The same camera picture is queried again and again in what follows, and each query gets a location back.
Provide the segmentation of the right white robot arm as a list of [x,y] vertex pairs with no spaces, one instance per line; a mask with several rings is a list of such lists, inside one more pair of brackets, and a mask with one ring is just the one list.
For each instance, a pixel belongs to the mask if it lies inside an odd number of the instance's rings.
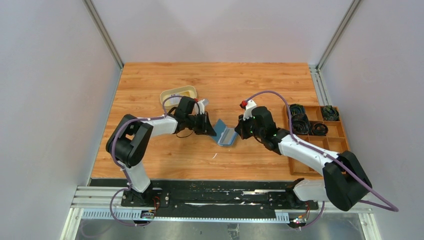
[[294,182],[285,195],[286,204],[292,209],[298,209],[306,201],[324,201],[347,212],[372,188],[354,153],[321,148],[277,127],[265,106],[246,109],[238,116],[235,131],[243,140],[253,137],[269,151],[298,160],[323,177]]

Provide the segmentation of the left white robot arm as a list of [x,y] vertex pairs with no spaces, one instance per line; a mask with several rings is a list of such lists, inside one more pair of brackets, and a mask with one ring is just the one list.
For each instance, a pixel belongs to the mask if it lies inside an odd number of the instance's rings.
[[124,191],[134,196],[140,206],[149,206],[154,199],[151,180],[142,163],[150,139],[186,129],[196,135],[215,137],[217,133],[206,111],[208,103],[207,99],[179,96],[178,105],[163,115],[143,118],[126,114],[119,122],[105,148],[127,179]]

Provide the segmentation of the blue card holder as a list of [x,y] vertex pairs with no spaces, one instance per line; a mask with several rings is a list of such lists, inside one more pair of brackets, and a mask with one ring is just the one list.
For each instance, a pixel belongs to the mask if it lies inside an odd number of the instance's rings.
[[238,134],[234,127],[227,126],[221,119],[218,119],[216,124],[213,126],[213,130],[216,136],[212,136],[212,139],[218,146],[230,147],[234,144]]

